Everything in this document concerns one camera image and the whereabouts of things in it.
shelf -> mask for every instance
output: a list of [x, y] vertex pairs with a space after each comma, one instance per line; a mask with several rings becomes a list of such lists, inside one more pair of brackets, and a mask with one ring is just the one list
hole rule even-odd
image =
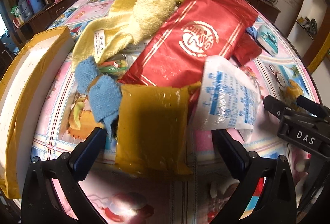
[[309, 33], [308, 33], [308, 31], [305, 29], [305, 27], [303, 26], [303, 25], [301, 25], [297, 20], [296, 20], [296, 22], [298, 23], [298, 25], [308, 34], [308, 36], [314, 41], [314, 37], [313, 36], [311, 36]]

blue thermos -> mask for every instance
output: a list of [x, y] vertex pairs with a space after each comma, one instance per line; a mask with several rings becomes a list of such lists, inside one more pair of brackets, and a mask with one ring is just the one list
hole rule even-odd
[[29, 1], [34, 13], [39, 12], [44, 7], [44, 3], [42, 0], [29, 0]]

white logo on red package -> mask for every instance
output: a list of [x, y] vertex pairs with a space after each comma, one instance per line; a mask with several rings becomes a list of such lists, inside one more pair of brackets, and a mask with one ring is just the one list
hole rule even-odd
[[184, 25], [182, 41], [179, 41], [182, 49], [192, 56], [206, 57], [205, 52], [212, 48], [214, 42], [219, 42], [215, 29], [202, 21], [191, 21]]

small colorful package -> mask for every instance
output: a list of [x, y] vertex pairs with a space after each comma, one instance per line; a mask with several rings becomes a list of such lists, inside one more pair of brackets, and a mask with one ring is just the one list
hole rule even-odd
[[229, 59], [257, 16], [244, 0], [185, 0], [119, 82], [183, 87], [200, 81], [205, 58]]
[[206, 58], [193, 126], [253, 129], [260, 97], [246, 74], [220, 56]]
[[190, 175], [183, 160], [189, 87], [127, 84], [121, 91], [116, 166], [149, 178]]
[[271, 55], [278, 54], [277, 38], [267, 25], [261, 25], [258, 30], [257, 41]]
[[238, 64], [244, 66], [260, 54], [261, 48], [257, 45], [254, 39], [250, 37], [250, 35], [244, 33], [234, 49], [233, 56], [238, 61]]
[[119, 80], [136, 58], [133, 54], [117, 54], [98, 65], [98, 68], [101, 73], [109, 75], [114, 80]]

candy wrapper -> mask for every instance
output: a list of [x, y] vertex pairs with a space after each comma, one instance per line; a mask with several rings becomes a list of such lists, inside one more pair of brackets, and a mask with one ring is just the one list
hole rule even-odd
[[119, 80], [125, 72], [134, 63], [137, 56], [134, 54], [117, 54], [110, 59], [107, 59], [98, 68], [101, 73], [107, 74], [114, 80]]
[[250, 35], [245, 33], [236, 45], [233, 56], [237, 60], [238, 64], [244, 66], [260, 54], [261, 48], [257, 45], [254, 39], [250, 37]]
[[243, 71], [223, 57], [207, 57], [193, 126], [202, 131], [253, 129], [259, 102]]
[[232, 56], [257, 18], [244, 0], [185, 0], [120, 80], [183, 87], [201, 80], [207, 56]]

